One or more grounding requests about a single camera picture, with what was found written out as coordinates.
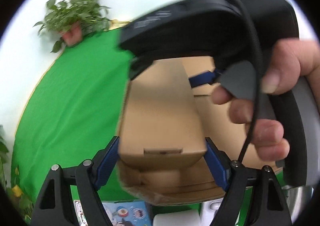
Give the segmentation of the person right hand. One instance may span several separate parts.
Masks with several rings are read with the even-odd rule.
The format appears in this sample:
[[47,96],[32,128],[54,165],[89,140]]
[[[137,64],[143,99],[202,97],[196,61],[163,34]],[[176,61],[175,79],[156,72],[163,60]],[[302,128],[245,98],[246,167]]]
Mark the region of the person right hand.
[[[319,102],[319,43],[314,40],[281,39],[273,47],[269,68],[261,81],[265,94],[280,95],[291,90],[300,76],[306,77],[315,101]],[[223,87],[216,87],[211,95],[213,104],[229,103],[228,115],[232,123],[243,124],[248,130],[253,118],[253,103],[235,99]],[[283,125],[276,120],[258,119],[251,143],[263,161],[278,161],[289,154],[290,146],[284,138]]]

